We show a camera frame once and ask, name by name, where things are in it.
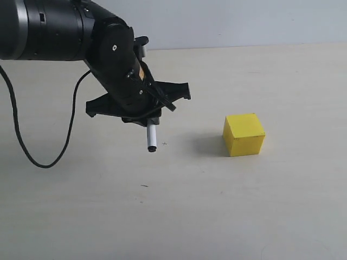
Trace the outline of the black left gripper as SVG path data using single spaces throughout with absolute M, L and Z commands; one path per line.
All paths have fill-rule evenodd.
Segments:
M 108 115 L 147 126 L 148 119 L 159 124 L 162 109 L 154 97 L 152 78 L 141 59 L 136 56 L 126 68 L 111 68 L 100 74 L 100 83 L 107 94 L 86 102 L 86 113 L 90 117 Z M 176 108 L 173 102 L 191 99 L 189 84 L 156 81 L 160 89 L 160 102 L 167 108 Z

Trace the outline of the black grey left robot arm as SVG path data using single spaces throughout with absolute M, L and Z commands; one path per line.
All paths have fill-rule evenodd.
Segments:
M 143 60 L 148 41 L 93 1 L 1 1 L 1 59 L 84 61 L 106 90 L 86 103 L 92 117 L 146 126 L 191 98 L 187 83 L 154 79 Z

